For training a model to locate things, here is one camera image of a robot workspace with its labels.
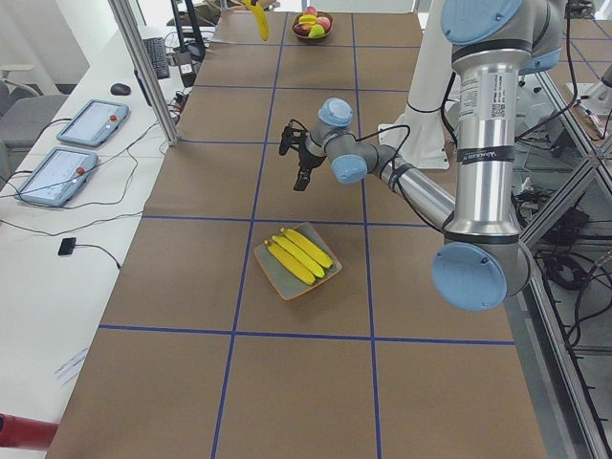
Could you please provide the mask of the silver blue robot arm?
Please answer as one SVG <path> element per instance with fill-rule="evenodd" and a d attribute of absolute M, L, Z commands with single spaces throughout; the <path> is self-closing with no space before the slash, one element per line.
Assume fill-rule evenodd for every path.
<path fill-rule="evenodd" d="M 563 18 L 560 1 L 444 1 L 432 8 L 427 26 L 440 31 L 460 80 L 454 193 L 397 147 L 358 140 L 352 108 L 341 98 L 327 99 L 312 127 L 295 120 L 285 126 L 279 150 L 298 155 L 295 189 L 304 190 L 323 163 L 345 185 L 376 175 L 443 234 L 431 278 L 446 302 L 478 312 L 516 295 L 531 277 L 511 200 L 518 81 L 557 64 Z"/>

